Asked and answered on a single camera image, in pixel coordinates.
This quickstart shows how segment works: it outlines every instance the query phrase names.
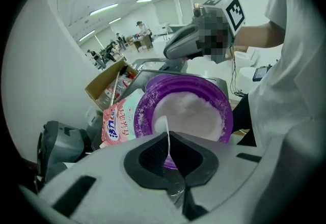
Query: table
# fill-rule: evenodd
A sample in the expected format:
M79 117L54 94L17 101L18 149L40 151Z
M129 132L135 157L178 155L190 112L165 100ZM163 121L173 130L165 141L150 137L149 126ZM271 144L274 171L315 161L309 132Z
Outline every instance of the table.
M139 48L142 46L142 45L145 45L147 47L147 49L149 50L151 47L153 47L152 45L152 42L149 38L149 36L144 36L144 37L141 37L141 38L138 38L138 39L135 39L133 40L133 43L137 49L137 51L139 52Z

